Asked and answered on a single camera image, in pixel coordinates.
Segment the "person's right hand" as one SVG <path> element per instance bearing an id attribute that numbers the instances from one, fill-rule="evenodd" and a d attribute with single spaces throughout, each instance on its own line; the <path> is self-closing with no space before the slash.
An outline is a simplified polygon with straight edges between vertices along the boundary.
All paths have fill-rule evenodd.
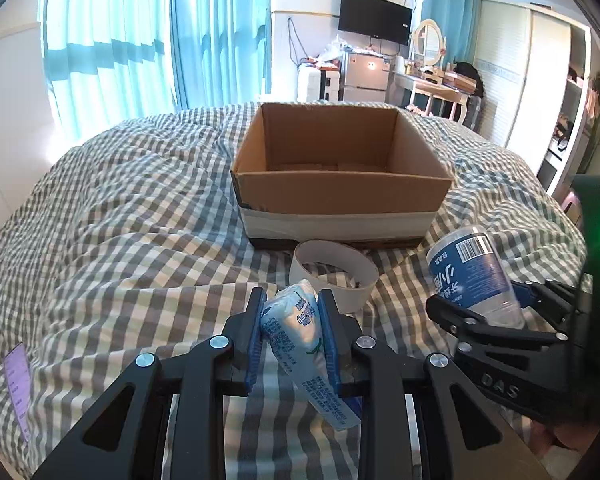
<path id="1" fill-rule="evenodd" d="M 591 419 L 545 425 L 532 420 L 528 445 L 536 457 L 543 457 L 556 441 L 582 456 L 600 454 L 600 423 Z"/>

